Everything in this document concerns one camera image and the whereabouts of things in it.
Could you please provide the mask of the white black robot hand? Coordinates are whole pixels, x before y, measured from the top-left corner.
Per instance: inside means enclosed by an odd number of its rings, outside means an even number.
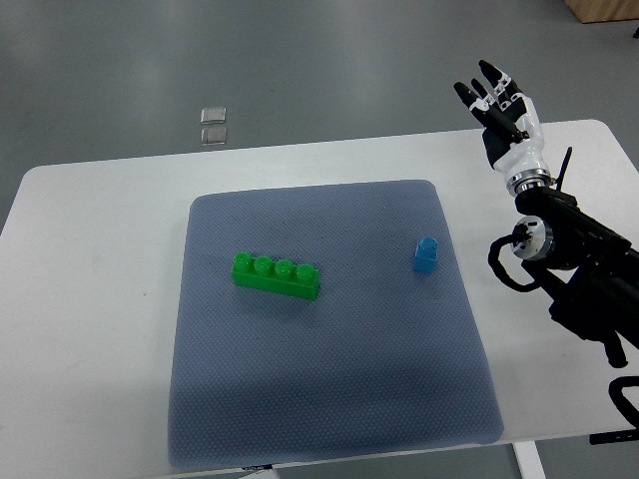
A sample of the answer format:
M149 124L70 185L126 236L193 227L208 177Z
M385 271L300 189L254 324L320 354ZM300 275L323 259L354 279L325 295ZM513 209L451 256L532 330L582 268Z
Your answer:
M536 187L549 187L551 174L543 161L544 137L532 100L503 70L481 60L478 66L489 86L473 79L453 89L470 115L481 125L489 166L503 175L516 197Z

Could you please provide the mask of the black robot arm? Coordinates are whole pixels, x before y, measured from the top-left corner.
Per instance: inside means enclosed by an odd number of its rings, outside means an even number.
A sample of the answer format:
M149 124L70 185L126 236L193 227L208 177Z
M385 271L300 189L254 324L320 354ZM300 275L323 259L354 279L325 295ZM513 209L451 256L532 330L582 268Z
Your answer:
M609 364L623 368L621 340L638 345L638 251L561 191L571 155L568 149L553 187L534 186L516 196L524 217L492 243L487 261L509 288L543 289L555 322L602 343Z

